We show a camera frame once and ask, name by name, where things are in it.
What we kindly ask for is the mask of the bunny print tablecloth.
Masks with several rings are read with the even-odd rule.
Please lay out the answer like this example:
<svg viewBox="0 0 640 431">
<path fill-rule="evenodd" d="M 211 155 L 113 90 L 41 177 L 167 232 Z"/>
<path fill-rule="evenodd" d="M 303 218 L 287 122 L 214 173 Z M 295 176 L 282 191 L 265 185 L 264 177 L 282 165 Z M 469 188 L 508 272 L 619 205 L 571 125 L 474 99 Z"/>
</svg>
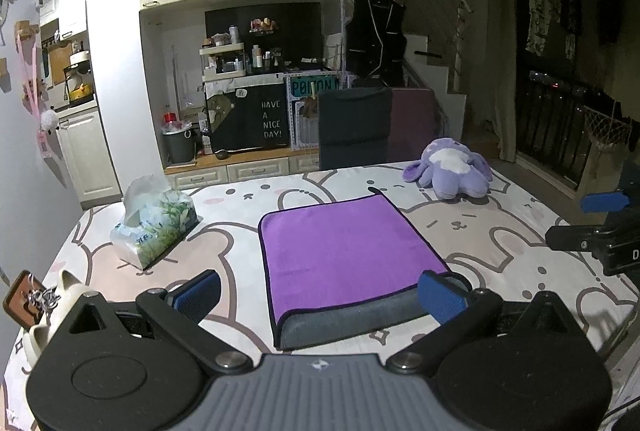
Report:
<svg viewBox="0 0 640 431">
<path fill-rule="evenodd" d="M 253 359 L 277 349 L 279 321 L 413 285 L 424 269 L 451 271 L 506 300 L 557 293 L 601 353 L 639 318 L 639 292 L 606 276 L 582 251 L 553 251 L 544 235 L 561 218 L 502 174 L 487 196 L 442 202 L 380 165 L 189 188 L 200 221 L 168 256 L 141 271 L 110 234 L 122 204 L 85 212 L 58 251 L 46 283 L 68 272 L 113 301 L 175 288 L 206 269 L 221 298 L 204 327 Z"/>
</svg>

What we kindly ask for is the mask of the purple and grey towel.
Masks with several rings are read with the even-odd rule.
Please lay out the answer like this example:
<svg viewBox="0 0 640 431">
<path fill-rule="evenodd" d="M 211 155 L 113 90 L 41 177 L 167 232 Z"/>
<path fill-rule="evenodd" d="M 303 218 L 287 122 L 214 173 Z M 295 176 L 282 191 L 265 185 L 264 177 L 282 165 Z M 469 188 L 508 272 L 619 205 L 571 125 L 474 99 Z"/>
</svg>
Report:
<svg viewBox="0 0 640 431">
<path fill-rule="evenodd" d="M 258 225 L 273 345 L 317 347 L 427 314 L 416 284 L 452 272 L 384 194 L 265 214 Z"/>
</svg>

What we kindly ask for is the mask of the white drawer cabinet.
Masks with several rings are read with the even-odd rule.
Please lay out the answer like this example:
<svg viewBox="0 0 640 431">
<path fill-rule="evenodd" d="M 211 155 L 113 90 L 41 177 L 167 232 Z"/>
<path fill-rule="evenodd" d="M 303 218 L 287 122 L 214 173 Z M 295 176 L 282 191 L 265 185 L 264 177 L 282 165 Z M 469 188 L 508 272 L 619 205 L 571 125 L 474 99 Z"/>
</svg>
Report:
<svg viewBox="0 0 640 431">
<path fill-rule="evenodd" d="M 318 169 L 317 148 L 294 151 L 285 147 L 233 154 L 226 159 L 202 155 L 196 157 L 193 162 L 168 166 L 165 176 L 177 190 L 192 190 L 209 185 L 282 177 Z"/>
</svg>

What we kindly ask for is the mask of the purple plush toy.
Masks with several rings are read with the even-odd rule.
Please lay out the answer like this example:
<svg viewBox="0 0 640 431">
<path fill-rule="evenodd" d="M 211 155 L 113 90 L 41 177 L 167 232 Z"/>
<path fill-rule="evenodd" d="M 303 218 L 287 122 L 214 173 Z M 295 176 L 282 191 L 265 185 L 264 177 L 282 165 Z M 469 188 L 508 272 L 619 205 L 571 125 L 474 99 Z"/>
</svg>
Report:
<svg viewBox="0 0 640 431">
<path fill-rule="evenodd" d="M 402 180 L 431 188 L 439 200 L 460 195 L 483 198 L 488 194 L 492 173 L 487 160 L 451 138 L 434 139 L 421 157 L 402 171 Z"/>
</svg>

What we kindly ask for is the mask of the maroon panel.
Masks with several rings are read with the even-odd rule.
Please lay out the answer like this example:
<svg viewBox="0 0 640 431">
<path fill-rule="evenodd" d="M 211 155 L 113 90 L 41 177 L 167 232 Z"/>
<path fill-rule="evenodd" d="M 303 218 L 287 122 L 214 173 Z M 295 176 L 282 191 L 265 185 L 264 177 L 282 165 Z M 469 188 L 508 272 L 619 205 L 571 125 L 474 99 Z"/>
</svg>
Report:
<svg viewBox="0 0 640 431">
<path fill-rule="evenodd" d="M 437 138 L 438 105 L 431 89 L 395 88 L 388 161 L 406 162 L 418 159 L 428 143 Z"/>
</svg>

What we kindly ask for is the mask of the black hanging jacket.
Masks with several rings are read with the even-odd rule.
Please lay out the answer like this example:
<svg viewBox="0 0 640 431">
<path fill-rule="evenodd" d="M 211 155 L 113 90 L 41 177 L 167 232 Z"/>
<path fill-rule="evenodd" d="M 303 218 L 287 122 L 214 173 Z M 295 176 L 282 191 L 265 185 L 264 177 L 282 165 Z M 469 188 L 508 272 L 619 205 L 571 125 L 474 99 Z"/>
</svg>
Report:
<svg viewBox="0 0 640 431">
<path fill-rule="evenodd" d="M 395 0 L 354 0 L 346 25 L 346 69 L 359 78 L 378 78 L 392 88 L 404 85 L 406 7 Z"/>
</svg>

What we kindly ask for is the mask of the white storage rack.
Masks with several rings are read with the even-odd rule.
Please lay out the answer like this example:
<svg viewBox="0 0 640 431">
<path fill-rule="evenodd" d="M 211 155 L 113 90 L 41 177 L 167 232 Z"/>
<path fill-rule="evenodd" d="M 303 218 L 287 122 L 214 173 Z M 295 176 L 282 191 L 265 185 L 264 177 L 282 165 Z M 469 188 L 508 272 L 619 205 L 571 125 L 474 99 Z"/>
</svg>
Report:
<svg viewBox="0 0 640 431">
<path fill-rule="evenodd" d="M 246 75 L 242 42 L 201 48 L 200 58 L 203 82 L 235 79 Z"/>
</svg>

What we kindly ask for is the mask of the black have a nice day cloth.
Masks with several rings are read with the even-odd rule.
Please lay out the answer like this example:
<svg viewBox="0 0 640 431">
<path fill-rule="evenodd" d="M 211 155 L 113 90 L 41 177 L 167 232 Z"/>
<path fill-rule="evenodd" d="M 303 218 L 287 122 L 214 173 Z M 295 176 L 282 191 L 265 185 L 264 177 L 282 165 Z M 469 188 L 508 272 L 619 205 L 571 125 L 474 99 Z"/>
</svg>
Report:
<svg viewBox="0 0 640 431">
<path fill-rule="evenodd" d="M 283 82 L 209 82 L 205 84 L 205 105 L 209 142 L 215 153 L 274 150 L 291 144 Z"/>
</svg>

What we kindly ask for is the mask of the white kitchen cabinet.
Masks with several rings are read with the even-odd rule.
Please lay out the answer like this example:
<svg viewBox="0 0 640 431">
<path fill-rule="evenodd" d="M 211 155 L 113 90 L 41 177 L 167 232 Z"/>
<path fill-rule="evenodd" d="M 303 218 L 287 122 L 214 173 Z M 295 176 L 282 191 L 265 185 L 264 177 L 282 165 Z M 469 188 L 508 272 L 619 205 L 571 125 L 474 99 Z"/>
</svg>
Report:
<svg viewBox="0 0 640 431">
<path fill-rule="evenodd" d="M 82 204 L 122 197 L 96 101 L 58 113 L 58 142 Z"/>
</svg>

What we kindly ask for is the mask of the dark folded chair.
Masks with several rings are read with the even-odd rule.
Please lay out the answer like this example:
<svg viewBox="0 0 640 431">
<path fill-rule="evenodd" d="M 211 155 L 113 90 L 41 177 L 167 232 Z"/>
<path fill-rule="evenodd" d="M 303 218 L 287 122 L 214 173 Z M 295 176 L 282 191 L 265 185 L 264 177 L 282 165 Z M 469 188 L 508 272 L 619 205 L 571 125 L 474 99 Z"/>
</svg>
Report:
<svg viewBox="0 0 640 431">
<path fill-rule="evenodd" d="M 388 87 L 349 88 L 319 95 L 321 170 L 387 162 L 393 93 Z"/>
</svg>

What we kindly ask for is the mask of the brown square coaster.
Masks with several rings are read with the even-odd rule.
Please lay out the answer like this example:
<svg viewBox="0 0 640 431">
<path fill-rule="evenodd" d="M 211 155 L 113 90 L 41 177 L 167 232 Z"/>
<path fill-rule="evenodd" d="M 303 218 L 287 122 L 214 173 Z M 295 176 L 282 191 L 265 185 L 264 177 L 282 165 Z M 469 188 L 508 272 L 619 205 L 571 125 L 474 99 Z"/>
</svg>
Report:
<svg viewBox="0 0 640 431">
<path fill-rule="evenodd" d="M 42 295 L 45 290 L 41 281 L 24 269 L 18 274 L 2 302 L 4 312 L 21 329 L 31 329 L 43 317 Z"/>
</svg>

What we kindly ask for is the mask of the cream cat-ear cup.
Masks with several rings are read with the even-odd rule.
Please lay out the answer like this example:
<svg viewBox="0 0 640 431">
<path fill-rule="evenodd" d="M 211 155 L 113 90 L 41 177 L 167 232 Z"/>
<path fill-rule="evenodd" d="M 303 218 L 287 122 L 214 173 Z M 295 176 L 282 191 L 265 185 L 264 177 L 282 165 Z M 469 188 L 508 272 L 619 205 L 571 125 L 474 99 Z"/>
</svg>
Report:
<svg viewBox="0 0 640 431">
<path fill-rule="evenodd" d="M 27 300 L 35 301 L 42 315 L 37 323 L 25 330 L 22 344 L 30 368 L 34 368 L 43 350 L 54 337 L 58 327 L 83 295 L 95 295 L 96 290 L 85 285 L 74 274 L 60 269 L 54 287 L 30 293 Z"/>
</svg>

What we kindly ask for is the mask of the teal lettered sign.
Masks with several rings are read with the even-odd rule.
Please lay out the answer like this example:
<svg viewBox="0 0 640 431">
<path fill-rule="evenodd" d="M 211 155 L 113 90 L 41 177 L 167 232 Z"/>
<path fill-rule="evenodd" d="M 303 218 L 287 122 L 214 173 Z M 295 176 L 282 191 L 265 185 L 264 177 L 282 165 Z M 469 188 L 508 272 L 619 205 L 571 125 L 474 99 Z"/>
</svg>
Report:
<svg viewBox="0 0 640 431">
<path fill-rule="evenodd" d="M 287 74 L 285 84 L 291 103 L 307 98 L 314 99 L 321 92 L 341 89 L 338 73 Z"/>
</svg>

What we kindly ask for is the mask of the green floral tissue pack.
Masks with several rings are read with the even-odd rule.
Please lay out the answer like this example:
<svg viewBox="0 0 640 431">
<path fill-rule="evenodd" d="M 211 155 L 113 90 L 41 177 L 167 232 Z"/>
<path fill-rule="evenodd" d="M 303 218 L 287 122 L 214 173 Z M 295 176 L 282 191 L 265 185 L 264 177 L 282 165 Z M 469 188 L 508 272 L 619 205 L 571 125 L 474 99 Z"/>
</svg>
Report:
<svg viewBox="0 0 640 431">
<path fill-rule="evenodd" d="M 193 199 L 171 186 L 163 174 L 132 181 L 124 196 L 125 213 L 111 230 L 119 259 L 140 271 L 149 269 L 198 225 Z"/>
</svg>

